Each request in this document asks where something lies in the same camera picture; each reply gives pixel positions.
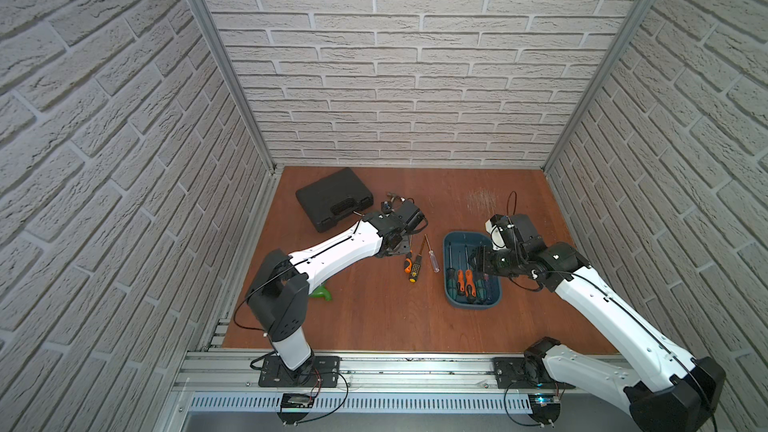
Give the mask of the clear handle screwdriver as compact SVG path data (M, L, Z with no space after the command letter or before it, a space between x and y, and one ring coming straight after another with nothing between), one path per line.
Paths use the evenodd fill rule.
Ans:
M431 243L430 243L430 240L429 240L428 236L424 237L424 242L425 242L427 250L428 250L428 256L429 256L429 260L430 260L430 264L431 264L432 270L433 270L434 273L439 273L440 272L440 267L439 267L438 259L437 259L435 251L433 250L433 248L431 246Z

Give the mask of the black yellow screwdriver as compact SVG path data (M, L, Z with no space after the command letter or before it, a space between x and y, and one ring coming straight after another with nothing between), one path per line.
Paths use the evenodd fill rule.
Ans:
M418 250L418 253L416 254L416 256L410 262L410 268L408 270L408 277L409 277L409 281L411 283L416 283L418 278L419 278L419 274L420 274L420 271L421 271L421 268L422 268L423 252L424 252L424 248L426 247L426 244L427 244L427 238L424 237L422 239L422 243L421 243L421 246L420 246L420 248Z

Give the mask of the large orange black screwdriver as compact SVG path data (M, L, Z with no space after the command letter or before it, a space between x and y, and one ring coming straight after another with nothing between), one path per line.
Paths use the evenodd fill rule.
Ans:
M466 262L466 267L464 270L464 292L467 297L467 301L469 303L474 303L477 298L477 292L475 287L475 281L473 278L473 272L471 270L470 263L469 263L468 248L465 248L465 262Z

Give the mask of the small orange black screwdriver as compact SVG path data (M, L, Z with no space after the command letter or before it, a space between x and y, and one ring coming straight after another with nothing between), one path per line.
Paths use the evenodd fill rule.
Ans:
M467 248L464 248L464 257L462 259L462 268L457 272L457 282L459 286L459 292L462 296L468 297L471 291L469 284L469 271L468 271L468 254Z

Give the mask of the teal storage tray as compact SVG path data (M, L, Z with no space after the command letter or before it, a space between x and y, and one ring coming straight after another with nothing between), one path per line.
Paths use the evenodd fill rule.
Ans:
M455 268L455 279L457 283L457 298L453 301L448 296L447 280L446 280L446 257L448 244L452 245L452 263ZM467 310L487 310L495 307L502 298L502 288L500 279L497 276L488 276L488 297L485 301L480 301L476 298L474 303L469 303L467 297L464 297L459 292L459 286L457 282L457 272L462 268L462 259L464 257L464 248L468 248L469 263L473 272L474 281L480 279L480 273L477 270L476 258L478 249L481 246L490 246L490 238L477 232L468 231L452 231L449 232L443 239L443 259L444 259L444 291L448 302L456 307Z

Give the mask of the green black screwdriver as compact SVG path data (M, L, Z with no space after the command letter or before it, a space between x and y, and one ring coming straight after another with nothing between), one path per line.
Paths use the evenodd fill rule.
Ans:
M485 288L485 281L483 279L477 279L475 281L476 296L480 301L485 301L487 292Z
M446 280L448 296L455 301L457 298L457 283L455 279L455 268L452 263L452 245L448 244L446 257Z

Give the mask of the purple slim screwdriver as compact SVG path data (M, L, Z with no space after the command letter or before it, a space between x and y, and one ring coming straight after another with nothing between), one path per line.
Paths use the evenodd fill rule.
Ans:
M487 297L488 297L488 276L485 273L485 265L486 265L485 254L486 254L486 247L485 246L481 246L478 249L478 253L477 253L477 265L478 265L478 270L479 270L479 273L480 273L480 279L481 279L481 284L482 284L482 289L483 289L483 295L484 295L484 298L487 299Z

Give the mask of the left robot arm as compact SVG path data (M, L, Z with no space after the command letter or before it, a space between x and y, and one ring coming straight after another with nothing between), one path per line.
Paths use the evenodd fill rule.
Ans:
M402 199L397 207L385 202L380 211L362 215L350 228L318 245L267 254L244 303L287 371L305 373L314 365L314 352L303 331L310 295L359 261L405 254L410 237L427 225L413 201Z

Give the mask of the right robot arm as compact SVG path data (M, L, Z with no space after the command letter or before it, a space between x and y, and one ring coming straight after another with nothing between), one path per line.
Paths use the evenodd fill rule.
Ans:
M574 247L544 243L524 214L496 214L485 224L492 248L481 260L488 275L536 282L573 306L628 362L622 368L544 337L525 350L519 380L569 384L612 404L643 431L697 431L714 422L725 384L711 357L694 357L657 330L600 277Z

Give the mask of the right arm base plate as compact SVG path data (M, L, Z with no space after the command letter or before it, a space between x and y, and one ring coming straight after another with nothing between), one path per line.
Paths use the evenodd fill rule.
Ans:
M492 365L499 389L574 389L569 383L555 381L538 359L494 357Z

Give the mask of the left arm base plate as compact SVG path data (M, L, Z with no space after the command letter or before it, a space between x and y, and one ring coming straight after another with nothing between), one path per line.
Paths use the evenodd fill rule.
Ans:
M260 365L258 385L262 388L335 388L341 358L333 355L311 356L296 370L289 369L277 355L269 355Z

